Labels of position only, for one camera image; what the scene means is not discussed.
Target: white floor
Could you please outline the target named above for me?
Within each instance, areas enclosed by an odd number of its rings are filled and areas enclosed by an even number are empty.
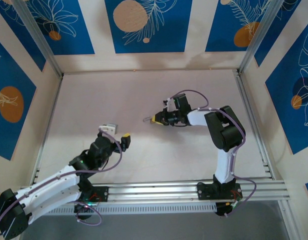
[[[163,100],[184,89],[199,90],[210,106],[232,107],[246,130],[235,173],[264,177],[265,171],[233,72],[231,70],[116,71],[65,75],[44,146],[38,180],[67,165],[95,140],[99,125],[118,124],[119,135],[131,133],[120,165],[90,178],[92,183],[131,183],[211,179],[217,148],[203,126],[166,127],[143,118],[163,109]],[[204,99],[187,93],[192,108]],[[116,163],[113,153],[108,166]]]

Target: purple cable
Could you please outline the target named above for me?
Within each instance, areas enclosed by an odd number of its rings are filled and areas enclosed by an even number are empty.
[[[210,103],[209,103],[208,98],[207,98],[203,93],[201,93],[201,92],[199,92],[199,91],[196,91],[196,90],[192,90],[192,89],[185,89],[185,90],[179,91],[178,93],[174,94],[174,95],[171,97],[171,99],[174,98],[175,96],[181,94],[181,93],[184,93],[184,92],[193,92],[193,93],[197,93],[197,94],[201,95],[201,96],[206,100],[206,104],[205,104],[204,106],[199,107],[199,109],[204,109],[204,108],[207,108],[207,107],[209,106]]]
[[[222,110],[220,110],[220,109],[211,108],[211,107],[208,109],[208,111],[219,112],[219,113],[221,113],[222,115],[224,115],[225,117],[227,117],[227,118],[235,125],[235,127],[238,129],[238,131],[240,132],[240,134],[241,134],[242,137],[243,137],[243,141],[241,142],[240,145],[238,145],[238,146],[234,149],[233,154],[232,154],[232,156],[231,156],[231,158],[230,158],[229,170],[230,170],[230,173],[232,174],[232,176],[233,176],[234,178],[240,179],[240,180],[245,180],[245,181],[248,181],[248,182],[254,184],[254,189],[253,189],[253,191],[250,193],[250,195],[248,195],[248,196],[246,197],[246,199],[239,205],[239,207],[237,207],[237,208],[240,208],[240,207],[242,207],[243,205],[245,205],[245,204],[247,203],[247,201],[252,197],[252,195],[255,193],[256,188],[257,188],[256,182],[253,181],[252,179],[249,179],[249,178],[247,178],[247,177],[236,176],[236,175],[234,174],[234,169],[233,169],[233,168],[234,168],[234,162],[235,162],[235,159],[236,159],[236,153],[237,153],[237,151],[239,150],[239,148],[242,147],[243,144],[246,142],[246,136],[245,136],[243,130],[241,129],[241,127],[237,124],[237,122],[236,122],[230,115],[228,115],[226,112],[224,112],[224,111],[222,111]],[[232,210],[232,212],[230,212],[229,214],[226,214],[226,213],[225,213],[225,216],[228,217],[228,216],[232,215],[232,214],[237,210],[237,208],[234,208],[234,209]]]
[[[114,169],[117,165],[120,164],[121,160],[122,160],[122,156],[123,156],[123,151],[122,151],[122,148],[119,144],[118,141],[116,141],[116,139],[114,137],[112,137],[110,134],[108,134],[107,132],[104,132],[102,130],[100,130],[100,132],[106,136],[108,136],[109,139],[111,139],[118,147],[119,149],[119,159],[117,161],[117,163],[115,163],[113,166],[107,168],[107,169],[104,169],[104,170],[78,170],[78,171],[70,171],[70,172],[67,172],[67,173],[64,173],[64,174],[61,174],[60,176],[56,176],[54,178],[51,178],[50,180],[44,182],[42,185],[39,185],[35,188],[33,188],[31,191],[28,192],[28,195],[31,195],[32,193],[36,192],[37,190],[45,187],[46,185],[58,180],[59,178],[63,178],[63,177],[66,177],[68,175],[72,175],[72,174],[97,174],[97,173],[104,173],[104,172],[107,172],[107,171],[110,171],[112,169]],[[27,197],[26,195],[23,195],[21,196],[19,199],[17,199],[15,202],[13,202],[10,206],[8,206],[8,208],[0,215],[0,222],[1,220],[3,219],[3,217],[17,204],[19,203],[20,201],[22,201],[23,199],[25,199]]]
[[[90,205],[86,204],[85,202],[81,202],[81,201],[71,201],[71,203],[84,205],[86,208],[91,209],[92,211],[94,211],[99,216],[99,222],[98,223],[88,223],[88,222],[80,220],[79,219],[79,212],[77,212],[77,214],[75,215],[77,222],[84,224],[84,225],[87,225],[87,226],[91,226],[91,227],[96,227],[96,226],[102,224],[102,215],[94,207],[91,207]]]

